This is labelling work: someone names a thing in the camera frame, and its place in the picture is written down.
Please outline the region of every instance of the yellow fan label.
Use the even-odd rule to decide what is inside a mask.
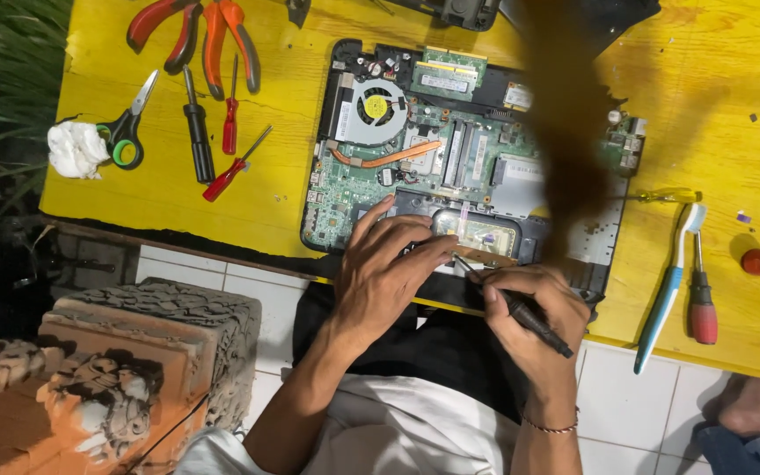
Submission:
[[[365,99],[365,113],[371,118],[383,117],[387,109],[386,99],[380,95],[372,95]]]

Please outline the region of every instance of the red pliers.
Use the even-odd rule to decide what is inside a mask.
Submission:
[[[237,40],[239,49],[242,51],[242,60],[245,62],[245,81],[248,91],[252,94],[260,91],[260,59],[257,49],[248,36],[242,22],[245,20],[245,12],[231,0],[214,0],[205,8],[207,20],[207,35],[202,57],[205,66],[205,79],[210,94],[217,101],[225,100],[225,89],[221,83],[222,44],[225,42],[225,30],[230,27],[230,33]]]
[[[145,41],[163,20],[183,10],[183,27],[177,39],[175,49],[163,65],[169,74],[178,74],[195,54],[195,42],[198,39],[198,17],[205,11],[200,0],[158,0],[145,7],[131,20],[128,27],[128,46],[139,54]]]

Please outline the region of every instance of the yellow screwdriver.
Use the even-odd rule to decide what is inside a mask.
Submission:
[[[635,194],[619,197],[624,200],[634,200],[639,203],[661,201],[665,203],[697,203],[702,201],[702,191],[694,191],[689,188],[663,188],[648,191],[639,189]]]

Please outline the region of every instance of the red screwdriver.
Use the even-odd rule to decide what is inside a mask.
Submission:
[[[702,236],[699,231],[694,236],[694,243],[697,268],[691,273],[691,331],[697,343],[713,345],[717,343],[717,312],[711,301],[709,278],[702,270]]]
[[[248,159],[248,157],[251,155],[252,152],[254,152],[254,149],[257,148],[257,146],[260,145],[260,142],[263,141],[263,139],[266,138],[266,135],[271,132],[272,126],[269,125],[268,128],[266,128],[265,132],[263,132],[263,135],[260,135],[260,138],[257,139],[256,142],[254,142],[254,145],[251,146],[250,149],[248,149],[247,152],[245,152],[245,155],[242,156],[242,158],[235,158],[233,160],[233,164],[230,165],[230,168],[227,169],[226,172],[222,173],[218,177],[216,177],[215,180],[210,184],[210,186],[205,189],[205,192],[202,194],[204,196],[205,200],[208,200],[209,202],[216,201],[216,198],[219,198],[219,195],[221,192],[225,191],[227,188],[227,185],[230,184],[230,182],[233,181],[233,178],[237,176],[237,173],[242,170],[242,168],[245,168],[245,160]]]
[[[222,151],[228,155],[237,153],[237,68],[239,67],[239,53],[233,56],[233,83],[230,86],[230,97],[225,100],[227,104],[227,117],[225,118],[225,130],[222,135]]]

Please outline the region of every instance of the white tissue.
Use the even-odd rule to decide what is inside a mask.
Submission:
[[[49,163],[66,178],[101,178],[96,168],[110,158],[95,124],[64,122],[49,129]]]

